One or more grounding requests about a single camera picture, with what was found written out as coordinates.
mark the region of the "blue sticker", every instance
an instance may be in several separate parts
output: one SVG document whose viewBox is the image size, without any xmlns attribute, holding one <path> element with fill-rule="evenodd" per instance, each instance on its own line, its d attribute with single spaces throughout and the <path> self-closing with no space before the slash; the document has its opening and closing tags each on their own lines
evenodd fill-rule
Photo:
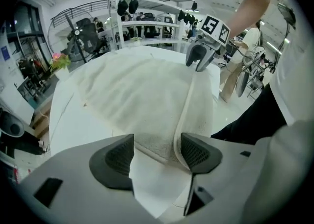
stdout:
<svg viewBox="0 0 314 224">
<path fill-rule="evenodd" d="M 8 49 L 7 49 L 6 46 L 1 48 L 1 52 L 2 52 L 2 55 L 3 55 L 3 59 L 5 61 L 10 59 L 10 54 L 9 54 Z"/>
</svg>

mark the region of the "white t-shirt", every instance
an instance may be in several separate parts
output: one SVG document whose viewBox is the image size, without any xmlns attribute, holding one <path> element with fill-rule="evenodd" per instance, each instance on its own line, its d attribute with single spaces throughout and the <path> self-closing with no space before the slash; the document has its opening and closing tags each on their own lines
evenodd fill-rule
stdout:
<svg viewBox="0 0 314 224">
<path fill-rule="evenodd" d="M 287 124 L 291 125 L 297 120 L 314 118 L 314 38 L 297 2 L 289 0 L 289 3 L 296 17 L 296 31 L 280 56 L 270 88 Z"/>
<path fill-rule="evenodd" d="M 258 28 L 251 28 L 242 40 L 242 42 L 248 46 L 248 49 L 246 50 L 243 47 L 240 47 L 239 50 L 243 54 L 246 54 L 247 51 L 254 51 L 254 49 L 259 45 L 260 36 L 261 33 Z M 241 53 L 237 50 L 230 61 L 233 63 L 240 63 L 242 62 L 242 59 L 243 55 L 241 55 Z"/>
</svg>

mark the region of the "industrial fan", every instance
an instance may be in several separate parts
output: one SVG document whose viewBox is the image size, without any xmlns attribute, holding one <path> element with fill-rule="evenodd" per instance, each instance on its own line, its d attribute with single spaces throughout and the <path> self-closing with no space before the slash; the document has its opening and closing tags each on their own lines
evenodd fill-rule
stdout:
<svg viewBox="0 0 314 224">
<path fill-rule="evenodd" d="M 71 61 L 83 60 L 95 52 L 100 43 L 92 16 L 83 9 L 67 9 L 52 19 L 48 44 L 54 53 L 64 53 Z"/>
</svg>

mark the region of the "person in white shirt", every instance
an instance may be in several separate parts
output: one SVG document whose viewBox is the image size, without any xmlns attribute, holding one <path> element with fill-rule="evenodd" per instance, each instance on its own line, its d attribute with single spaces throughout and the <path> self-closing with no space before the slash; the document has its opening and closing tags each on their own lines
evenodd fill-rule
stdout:
<svg viewBox="0 0 314 224">
<path fill-rule="evenodd" d="M 260 21 L 251 26 L 241 42 L 234 41 L 233 43 L 239 47 L 239 50 L 243 54 L 246 54 L 247 51 L 254 51 L 257 46 L 261 46 L 262 32 Z M 237 50 L 227 64 L 226 68 L 220 73 L 220 85 L 222 85 L 224 82 L 226 83 L 219 95 L 225 102 L 230 99 L 236 86 L 236 81 L 243 69 L 242 59 L 243 56 Z"/>
<path fill-rule="evenodd" d="M 260 19 L 270 2 L 243 0 L 227 23 L 230 37 Z M 295 13 L 295 33 L 282 52 L 270 83 L 238 120 L 213 134 L 212 138 L 255 144 L 286 124 L 314 118 L 313 32 L 296 1 L 289 0 L 289 3 Z"/>
</svg>

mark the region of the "white towel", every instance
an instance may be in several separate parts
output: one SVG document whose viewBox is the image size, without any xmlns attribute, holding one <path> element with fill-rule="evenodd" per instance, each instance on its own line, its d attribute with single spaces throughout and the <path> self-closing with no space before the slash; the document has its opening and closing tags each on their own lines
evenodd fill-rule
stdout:
<svg viewBox="0 0 314 224">
<path fill-rule="evenodd" d="M 210 136 L 212 94 L 207 71 L 152 56 L 105 55 L 76 73 L 88 108 L 115 135 L 134 134 L 135 147 L 162 163 L 186 166 L 181 132 Z"/>
</svg>

